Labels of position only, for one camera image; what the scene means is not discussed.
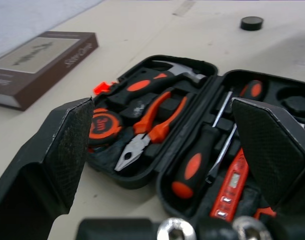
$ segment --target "black bottle cap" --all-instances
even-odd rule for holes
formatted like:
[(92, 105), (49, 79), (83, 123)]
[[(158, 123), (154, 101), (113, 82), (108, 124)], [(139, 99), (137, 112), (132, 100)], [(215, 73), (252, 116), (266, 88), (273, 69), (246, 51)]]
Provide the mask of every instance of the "black bottle cap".
[(257, 31), (263, 26), (264, 19), (258, 16), (246, 16), (241, 19), (240, 28), (246, 31)]

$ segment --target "book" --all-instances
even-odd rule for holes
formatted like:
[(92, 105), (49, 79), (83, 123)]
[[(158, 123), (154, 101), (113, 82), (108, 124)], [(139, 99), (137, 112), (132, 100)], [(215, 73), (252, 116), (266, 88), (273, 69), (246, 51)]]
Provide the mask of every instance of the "book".
[(93, 32), (46, 31), (0, 57), (0, 105), (26, 110), (98, 46)]

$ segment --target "metal bolt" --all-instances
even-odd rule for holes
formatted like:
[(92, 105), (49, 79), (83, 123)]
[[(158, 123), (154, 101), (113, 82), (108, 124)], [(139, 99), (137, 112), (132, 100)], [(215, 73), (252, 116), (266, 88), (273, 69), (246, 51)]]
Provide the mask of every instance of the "metal bolt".
[(157, 240), (197, 240), (194, 228), (181, 218), (168, 218), (157, 231)]
[(241, 216), (232, 223), (239, 240), (273, 240), (266, 226), (251, 216)]

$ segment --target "orange and black handle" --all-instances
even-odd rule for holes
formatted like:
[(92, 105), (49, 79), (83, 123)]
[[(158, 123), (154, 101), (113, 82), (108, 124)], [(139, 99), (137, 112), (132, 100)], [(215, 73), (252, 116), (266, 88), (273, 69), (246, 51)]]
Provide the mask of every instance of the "orange and black handle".
[(243, 149), (240, 149), (228, 168), (219, 194), (210, 212), (211, 217), (224, 219), (228, 222), (234, 219), (248, 172), (249, 167)]
[(125, 106), (132, 99), (147, 93), (153, 93), (158, 89), (170, 87), (176, 81), (176, 76), (170, 71), (148, 72), (145, 79), (128, 84), (118, 94), (109, 96), (108, 99), (114, 104)]
[(263, 83), (259, 80), (251, 80), (239, 94), (241, 98), (255, 101), (261, 101), (264, 95)]
[(197, 142), (182, 161), (171, 184), (173, 193), (181, 199), (190, 199), (205, 179), (207, 165), (215, 142), (220, 136), (216, 127), (205, 125)]
[(100, 147), (111, 144), (122, 130), (123, 123), (119, 115), (105, 108), (93, 111), (89, 132), (89, 147)]
[(168, 88), (164, 93), (162, 93), (153, 103), (149, 106), (146, 114), (141, 118), (139, 122), (133, 125), (133, 130), (135, 134), (147, 133), (150, 137), (150, 141), (154, 144), (162, 143), (170, 132), (172, 125), (180, 118), (181, 113), (186, 109), (190, 100), (193, 97), (192, 93), (188, 93), (181, 99), (179, 106), (176, 111), (168, 118), (166, 121), (153, 127), (154, 119), (157, 115), (158, 107), (172, 95), (173, 88)]

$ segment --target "table surface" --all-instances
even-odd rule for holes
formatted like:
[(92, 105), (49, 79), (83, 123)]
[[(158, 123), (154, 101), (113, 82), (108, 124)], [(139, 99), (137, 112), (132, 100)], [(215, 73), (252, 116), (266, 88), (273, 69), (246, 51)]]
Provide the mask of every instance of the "table surface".
[[(263, 29), (239, 29), (246, 16), (264, 18)], [(100, 48), (25, 112), (0, 107), (0, 176), (52, 109), (89, 97), (151, 55), (204, 60), (220, 75), (244, 69), (305, 82), (305, 1), (106, 0), (53, 30), (95, 32)], [(127, 190), (85, 165), (70, 213), (55, 220), (48, 239), (73, 240), (89, 217), (163, 220), (155, 193), (153, 181)]]

